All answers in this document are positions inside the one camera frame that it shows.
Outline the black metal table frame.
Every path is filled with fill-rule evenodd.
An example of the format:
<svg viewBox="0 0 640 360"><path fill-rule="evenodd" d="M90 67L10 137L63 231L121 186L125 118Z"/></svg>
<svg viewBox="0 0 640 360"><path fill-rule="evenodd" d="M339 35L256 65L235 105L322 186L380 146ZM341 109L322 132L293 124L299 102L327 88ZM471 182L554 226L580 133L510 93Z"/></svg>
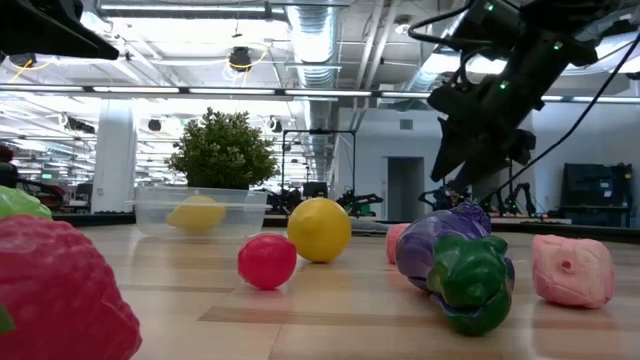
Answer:
<svg viewBox="0 0 640 360"><path fill-rule="evenodd" d="M66 221L76 227L130 225L136 223L133 213L101 213L101 214L54 214L54 220ZM378 221L390 226L396 222ZM268 215L263 226L284 228L287 221L281 215ZM523 218L493 218L492 231L504 233L526 233L557 235L567 238L593 239L602 242L640 245L640 229L570 225L550 221L528 221Z"/></svg>

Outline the grey background door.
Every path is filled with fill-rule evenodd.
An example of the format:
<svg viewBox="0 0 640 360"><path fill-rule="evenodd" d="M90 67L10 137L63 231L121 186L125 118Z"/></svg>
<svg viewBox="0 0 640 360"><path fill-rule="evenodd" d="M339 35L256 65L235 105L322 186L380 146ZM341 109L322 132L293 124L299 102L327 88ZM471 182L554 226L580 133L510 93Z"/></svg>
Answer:
<svg viewBox="0 0 640 360"><path fill-rule="evenodd" d="M387 219L413 222L424 214L418 200L424 190L424 159L389 157L387 180Z"/></svg>

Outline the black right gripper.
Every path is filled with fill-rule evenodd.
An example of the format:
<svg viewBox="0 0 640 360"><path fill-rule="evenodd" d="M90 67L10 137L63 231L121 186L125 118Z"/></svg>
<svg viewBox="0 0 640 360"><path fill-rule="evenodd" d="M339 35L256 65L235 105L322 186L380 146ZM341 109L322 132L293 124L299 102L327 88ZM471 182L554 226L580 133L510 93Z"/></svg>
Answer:
<svg viewBox="0 0 640 360"><path fill-rule="evenodd" d="M517 42L501 73L478 84L447 84L433 90L429 105L447 117L438 119L442 138L432 180L442 180L461 167L457 188L463 189L505 169L506 158L527 164L535 139L519 125L532 110L542 109L542 96L568 65L584 64L583 41L533 31Z"/></svg>

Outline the green plant in black pot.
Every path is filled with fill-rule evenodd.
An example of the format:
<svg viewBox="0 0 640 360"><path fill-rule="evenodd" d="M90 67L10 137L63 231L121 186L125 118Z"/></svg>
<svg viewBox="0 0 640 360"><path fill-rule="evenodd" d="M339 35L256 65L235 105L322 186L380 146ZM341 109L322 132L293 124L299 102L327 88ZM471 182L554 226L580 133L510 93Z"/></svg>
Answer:
<svg viewBox="0 0 640 360"><path fill-rule="evenodd" d="M190 187L247 190L277 174L272 147L247 112L208 108L184 126L167 165Z"/></svg>

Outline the yellow toy lemon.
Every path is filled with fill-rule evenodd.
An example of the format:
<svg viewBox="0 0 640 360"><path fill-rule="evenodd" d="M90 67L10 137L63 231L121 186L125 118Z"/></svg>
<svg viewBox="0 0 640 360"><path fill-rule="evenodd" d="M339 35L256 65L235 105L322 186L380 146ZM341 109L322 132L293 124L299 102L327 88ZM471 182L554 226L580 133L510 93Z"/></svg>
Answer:
<svg viewBox="0 0 640 360"><path fill-rule="evenodd" d="M302 258L314 263L331 262L351 240L351 218L333 200L308 199L289 216L287 236Z"/></svg>
<svg viewBox="0 0 640 360"><path fill-rule="evenodd" d="M166 217L168 225L189 234L204 234L215 229L226 217L226 208L208 196L195 195L181 202Z"/></svg>

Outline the pink toy produce piece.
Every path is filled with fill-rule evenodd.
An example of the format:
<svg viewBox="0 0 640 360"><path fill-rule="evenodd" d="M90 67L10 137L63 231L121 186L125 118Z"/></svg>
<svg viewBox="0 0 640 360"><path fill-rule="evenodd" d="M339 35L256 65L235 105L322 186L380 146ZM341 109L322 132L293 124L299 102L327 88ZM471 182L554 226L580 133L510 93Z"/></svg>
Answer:
<svg viewBox="0 0 640 360"><path fill-rule="evenodd" d="M614 296L612 256L599 241L535 235L531 266L535 291L548 302L598 309Z"/></svg>
<svg viewBox="0 0 640 360"><path fill-rule="evenodd" d="M410 223L392 225L385 236L385 254L389 264L396 264L396 247L402 233L410 226Z"/></svg>

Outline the purple toy eggplant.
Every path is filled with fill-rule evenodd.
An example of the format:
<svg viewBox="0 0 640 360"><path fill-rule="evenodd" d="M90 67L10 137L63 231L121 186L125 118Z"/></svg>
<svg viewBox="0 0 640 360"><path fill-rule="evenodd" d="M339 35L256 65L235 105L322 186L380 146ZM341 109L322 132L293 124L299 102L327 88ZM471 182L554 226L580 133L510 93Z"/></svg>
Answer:
<svg viewBox="0 0 640 360"><path fill-rule="evenodd" d="M436 303L451 329L482 336L507 318L515 269L507 242L453 208L410 224L396 247L396 266Z"/></svg>

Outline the white building column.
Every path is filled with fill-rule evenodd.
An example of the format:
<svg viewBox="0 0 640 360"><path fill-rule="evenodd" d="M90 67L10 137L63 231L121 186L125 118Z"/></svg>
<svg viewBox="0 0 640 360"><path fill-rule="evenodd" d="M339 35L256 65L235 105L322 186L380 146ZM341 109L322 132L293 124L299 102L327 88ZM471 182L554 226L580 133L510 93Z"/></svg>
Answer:
<svg viewBox="0 0 640 360"><path fill-rule="evenodd" d="M138 124L132 100L101 101L91 197L93 213L133 209Z"/></svg>

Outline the purple toy grapes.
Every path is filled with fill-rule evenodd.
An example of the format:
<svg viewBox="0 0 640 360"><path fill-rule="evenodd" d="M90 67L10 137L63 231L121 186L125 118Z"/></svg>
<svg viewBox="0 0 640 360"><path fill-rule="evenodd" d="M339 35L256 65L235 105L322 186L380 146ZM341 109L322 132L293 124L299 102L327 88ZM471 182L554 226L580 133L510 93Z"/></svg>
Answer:
<svg viewBox="0 0 640 360"><path fill-rule="evenodd" d="M488 233L492 231L491 218L479 204L474 202L463 202L454 207L452 211L475 221Z"/></svg>

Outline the red toy cherry with stem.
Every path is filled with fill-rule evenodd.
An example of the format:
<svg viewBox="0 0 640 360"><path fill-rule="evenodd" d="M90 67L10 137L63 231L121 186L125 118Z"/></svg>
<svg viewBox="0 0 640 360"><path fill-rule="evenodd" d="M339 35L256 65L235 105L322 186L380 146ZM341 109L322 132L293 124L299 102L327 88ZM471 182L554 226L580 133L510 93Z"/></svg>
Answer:
<svg viewBox="0 0 640 360"><path fill-rule="evenodd" d="M237 256L239 276L261 290L271 290L287 282L297 264L295 245L285 236L261 233L251 237Z"/></svg>

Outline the silver ceiling air duct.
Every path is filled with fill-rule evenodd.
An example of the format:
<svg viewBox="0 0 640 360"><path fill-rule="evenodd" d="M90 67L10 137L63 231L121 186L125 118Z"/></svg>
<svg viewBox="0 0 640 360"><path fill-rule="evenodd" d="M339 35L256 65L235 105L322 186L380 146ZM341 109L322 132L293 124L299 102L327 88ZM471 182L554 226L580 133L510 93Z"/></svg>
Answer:
<svg viewBox="0 0 640 360"><path fill-rule="evenodd" d="M338 70L330 67L337 58L339 11L333 7L314 5L286 6L291 25L291 44L296 63L311 64L297 68L299 86L304 90L327 90L337 83ZM335 126L332 104L327 100L306 100L304 116L309 130L328 130ZM325 136L309 135L312 165L316 179L326 182L331 168L332 152L326 155Z"/></svg>

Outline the overhead LED light bar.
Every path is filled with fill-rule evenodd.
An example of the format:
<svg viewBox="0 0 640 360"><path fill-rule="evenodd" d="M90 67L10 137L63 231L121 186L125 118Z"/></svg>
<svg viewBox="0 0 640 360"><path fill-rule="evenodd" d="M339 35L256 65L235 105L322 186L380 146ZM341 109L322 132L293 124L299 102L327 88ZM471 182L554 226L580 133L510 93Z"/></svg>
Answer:
<svg viewBox="0 0 640 360"><path fill-rule="evenodd" d="M286 89L249 87L96 86L56 84L0 84L0 92L37 95L130 98L230 98L337 100L339 98L426 100L429 93L379 90Z"/></svg>

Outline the red toy strawberry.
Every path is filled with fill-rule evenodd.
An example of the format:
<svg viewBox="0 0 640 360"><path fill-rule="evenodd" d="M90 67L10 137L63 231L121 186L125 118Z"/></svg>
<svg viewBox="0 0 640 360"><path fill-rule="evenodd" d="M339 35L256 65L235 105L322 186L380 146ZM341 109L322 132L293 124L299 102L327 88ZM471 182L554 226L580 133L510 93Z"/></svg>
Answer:
<svg viewBox="0 0 640 360"><path fill-rule="evenodd" d="M0 360L131 360L141 344L89 238L44 217L0 220Z"/></svg>

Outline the black background rig frame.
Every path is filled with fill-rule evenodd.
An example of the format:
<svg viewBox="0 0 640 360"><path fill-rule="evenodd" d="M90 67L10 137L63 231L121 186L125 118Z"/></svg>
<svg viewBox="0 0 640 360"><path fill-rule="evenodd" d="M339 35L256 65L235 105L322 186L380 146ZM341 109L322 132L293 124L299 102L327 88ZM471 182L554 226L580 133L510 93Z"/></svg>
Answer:
<svg viewBox="0 0 640 360"><path fill-rule="evenodd" d="M311 171L306 169L306 182L302 186L302 196L305 198L312 197L327 197L329 195L330 180L334 175L334 161L336 160L337 151L339 150L339 140L342 134L349 134L352 136L351 150L351 174L352 184L351 188L355 189L355 155L356 155L356 132L353 130L331 130L331 129L308 129L308 130L287 130L282 132L282 146L281 146L281 187L284 187L285 183L285 168L286 159L285 155L289 151L291 144L297 142L297 138L300 134L306 135L308 141L302 141L302 145L309 145L311 149L303 154L304 157L311 157L312 169L315 171L317 179L314 181L309 180Z"/></svg>

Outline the green toy cabbage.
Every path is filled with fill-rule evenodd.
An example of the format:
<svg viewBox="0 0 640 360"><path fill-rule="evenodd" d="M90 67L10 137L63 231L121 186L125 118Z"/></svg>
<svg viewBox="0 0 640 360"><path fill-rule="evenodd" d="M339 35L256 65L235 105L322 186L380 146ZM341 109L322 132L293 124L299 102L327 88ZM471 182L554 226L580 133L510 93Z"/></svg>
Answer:
<svg viewBox="0 0 640 360"><path fill-rule="evenodd" d="M51 219L51 210L20 189L0 185L0 219L13 215L31 215Z"/></svg>

